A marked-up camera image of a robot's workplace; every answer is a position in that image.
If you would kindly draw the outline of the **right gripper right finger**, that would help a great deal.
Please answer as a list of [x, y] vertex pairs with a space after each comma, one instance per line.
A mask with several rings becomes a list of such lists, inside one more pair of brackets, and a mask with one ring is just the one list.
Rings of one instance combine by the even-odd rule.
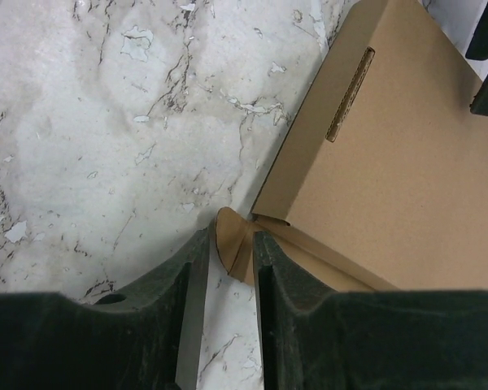
[[337, 292], [253, 240], [267, 389], [488, 389], [488, 291]]

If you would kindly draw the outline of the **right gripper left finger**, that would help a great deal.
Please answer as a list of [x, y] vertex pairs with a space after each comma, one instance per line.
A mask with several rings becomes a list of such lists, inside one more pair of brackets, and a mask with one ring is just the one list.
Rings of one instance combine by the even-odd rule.
[[0, 293], [0, 389], [193, 389], [210, 261], [207, 229], [92, 305]]

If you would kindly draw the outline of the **cardboard box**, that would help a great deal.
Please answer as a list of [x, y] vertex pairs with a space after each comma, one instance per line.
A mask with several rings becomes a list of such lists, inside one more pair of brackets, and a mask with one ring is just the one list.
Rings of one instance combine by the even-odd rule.
[[253, 205], [216, 217], [251, 284], [268, 232], [339, 292], [488, 289], [488, 117], [480, 80], [416, 1], [349, 11]]

